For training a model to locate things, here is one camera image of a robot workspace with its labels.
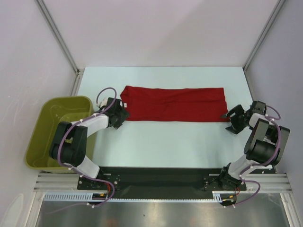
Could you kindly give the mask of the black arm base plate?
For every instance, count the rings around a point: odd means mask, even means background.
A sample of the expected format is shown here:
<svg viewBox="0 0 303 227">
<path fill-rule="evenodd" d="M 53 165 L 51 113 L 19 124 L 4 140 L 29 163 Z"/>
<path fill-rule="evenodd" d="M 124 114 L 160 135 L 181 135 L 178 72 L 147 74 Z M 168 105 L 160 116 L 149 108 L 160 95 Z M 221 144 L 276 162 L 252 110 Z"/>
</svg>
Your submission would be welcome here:
<svg viewBox="0 0 303 227">
<path fill-rule="evenodd" d="M 152 195 L 163 197 L 200 196 L 213 191 L 246 191 L 241 183 L 234 189 L 224 190 L 216 182 L 221 169 L 219 168 L 151 168 L 151 167 L 103 167 L 107 182 L 96 182 L 79 178 L 79 190 L 106 190 L 112 183 L 112 192 L 124 195 Z"/>
</svg>

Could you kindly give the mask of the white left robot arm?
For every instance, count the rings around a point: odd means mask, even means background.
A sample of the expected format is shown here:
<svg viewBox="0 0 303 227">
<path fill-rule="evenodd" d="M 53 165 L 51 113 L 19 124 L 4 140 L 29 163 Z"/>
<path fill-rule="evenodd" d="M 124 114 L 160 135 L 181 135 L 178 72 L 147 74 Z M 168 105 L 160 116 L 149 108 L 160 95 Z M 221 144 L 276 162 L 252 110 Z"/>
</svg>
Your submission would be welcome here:
<svg viewBox="0 0 303 227">
<path fill-rule="evenodd" d="M 102 168 L 86 155 L 88 137 L 110 127 L 118 129 L 130 116 L 121 99 L 105 98 L 98 107 L 84 120 L 59 123 L 49 149 L 50 158 L 88 177 L 94 189 L 104 185 L 105 177 Z"/>
</svg>

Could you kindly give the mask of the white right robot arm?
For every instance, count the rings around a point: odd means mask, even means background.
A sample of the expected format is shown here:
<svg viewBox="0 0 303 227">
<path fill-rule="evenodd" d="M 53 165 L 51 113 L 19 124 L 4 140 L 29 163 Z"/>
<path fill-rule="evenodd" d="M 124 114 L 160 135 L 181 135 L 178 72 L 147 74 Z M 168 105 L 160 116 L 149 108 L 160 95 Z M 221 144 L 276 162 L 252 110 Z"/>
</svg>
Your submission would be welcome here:
<svg viewBox="0 0 303 227">
<path fill-rule="evenodd" d="M 226 130 L 233 134 L 239 134 L 247 127 L 251 130 L 244 154 L 237 161 L 224 166 L 216 178 L 222 189 L 234 189 L 244 183 L 245 176 L 252 171 L 280 162 L 290 129 L 277 124 L 281 116 L 269 116 L 268 108 L 264 102 L 253 101 L 246 111 L 237 105 L 221 116 L 230 119 L 231 126 Z"/>
</svg>

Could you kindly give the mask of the red t shirt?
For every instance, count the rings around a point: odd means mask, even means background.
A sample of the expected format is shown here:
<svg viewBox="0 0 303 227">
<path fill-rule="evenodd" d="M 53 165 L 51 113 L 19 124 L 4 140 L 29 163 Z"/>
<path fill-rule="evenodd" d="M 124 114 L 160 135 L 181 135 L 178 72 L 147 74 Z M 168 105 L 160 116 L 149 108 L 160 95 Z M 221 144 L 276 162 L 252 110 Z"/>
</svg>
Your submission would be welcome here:
<svg viewBox="0 0 303 227">
<path fill-rule="evenodd" d="M 229 122 L 224 89 L 161 89 L 126 86 L 120 97 L 129 121 Z"/>
</svg>

